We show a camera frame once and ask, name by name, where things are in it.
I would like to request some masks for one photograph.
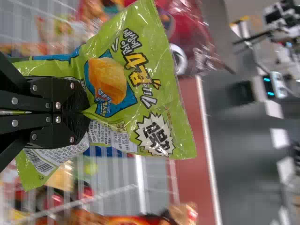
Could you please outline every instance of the red floor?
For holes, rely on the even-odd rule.
[[[198,90],[194,77],[179,79],[180,89],[197,148],[194,159],[177,160],[176,173],[180,202],[193,201],[198,205],[199,225],[214,225],[214,211],[203,136]]]

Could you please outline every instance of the barcode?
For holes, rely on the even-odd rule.
[[[27,157],[29,158],[30,162],[34,165],[34,167],[41,173],[46,173],[54,169],[52,165],[49,163],[43,161],[40,157],[36,155],[35,152],[33,152],[30,149],[24,149]]]

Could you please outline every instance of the green chip bag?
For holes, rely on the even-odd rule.
[[[92,119],[88,136],[63,149],[67,157],[58,157],[61,149],[20,152],[16,160],[26,190],[43,185],[61,163],[89,144],[142,156],[196,157],[173,56],[153,0],[130,5],[70,55],[30,57],[14,66],[23,76],[81,82],[90,102],[83,114]],[[52,169],[38,170],[33,157]]]

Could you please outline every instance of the nutrition label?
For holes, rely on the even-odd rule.
[[[137,152],[137,145],[130,141],[124,121],[110,125],[102,125],[96,120],[90,122],[89,138],[91,143],[103,143],[126,152]]]
[[[48,176],[60,164],[83,153],[90,146],[88,134],[77,145],[70,145],[59,149],[24,149],[27,158],[43,175]]]

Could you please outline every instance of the white starburst label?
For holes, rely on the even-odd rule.
[[[141,142],[139,146],[152,155],[168,157],[173,153],[175,147],[171,130],[162,115],[150,113],[149,117],[144,116],[143,122],[137,122],[137,125],[138,129],[135,132],[138,134],[136,139]]]

